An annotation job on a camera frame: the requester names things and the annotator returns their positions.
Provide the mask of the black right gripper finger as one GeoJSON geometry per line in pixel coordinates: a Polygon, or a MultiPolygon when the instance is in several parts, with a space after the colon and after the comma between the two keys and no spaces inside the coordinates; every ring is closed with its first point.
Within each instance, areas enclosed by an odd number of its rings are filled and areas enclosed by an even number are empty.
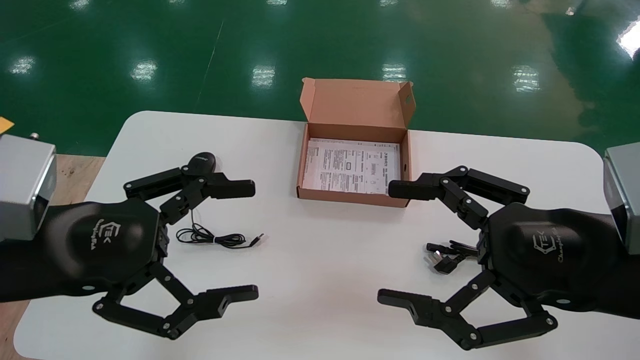
{"type": "Polygon", "coordinates": [[[458,166],[446,173],[422,173],[414,181],[392,180],[388,185],[388,194],[396,199],[438,199],[469,228],[478,230],[486,223],[489,212],[471,195],[507,206],[512,203],[525,204],[530,189],[505,178],[458,166]]]}

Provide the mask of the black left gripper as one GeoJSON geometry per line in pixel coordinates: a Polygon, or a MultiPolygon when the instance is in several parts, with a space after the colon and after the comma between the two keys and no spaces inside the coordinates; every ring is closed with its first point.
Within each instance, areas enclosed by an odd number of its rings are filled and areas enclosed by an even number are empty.
{"type": "Polygon", "coordinates": [[[222,172],[182,167],[126,182],[123,189],[128,200],[120,203],[51,206],[34,239],[2,241],[1,301],[107,292],[93,305],[99,317],[176,340],[197,322],[222,318],[228,305],[259,297],[256,285],[193,294],[161,262],[168,254],[166,225],[178,223],[208,198],[253,197],[253,180],[229,180],[222,172]],[[144,202],[171,193],[176,194],[159,211],[144,202]],[[165,317],[121,304],[128,292],[151,280],[179,303],[165,317]]]}

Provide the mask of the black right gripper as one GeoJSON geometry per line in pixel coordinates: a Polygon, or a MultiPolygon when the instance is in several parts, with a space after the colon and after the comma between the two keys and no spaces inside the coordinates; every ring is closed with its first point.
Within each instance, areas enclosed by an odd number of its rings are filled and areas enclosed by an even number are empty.
{"type": "Polygon", "coordinates": [[[510,203],[487,219],[477,245],[484,271],[447,301],[380,289],[378,303],[408,310],[414,324],[441,330],[465,351],[555,330],[542,305],[639,317],[639,256],[627,252],[609,214],[510,203]],[[491,286],[526,317],[480,327],[466,321],[462,310],[491,286]]]}

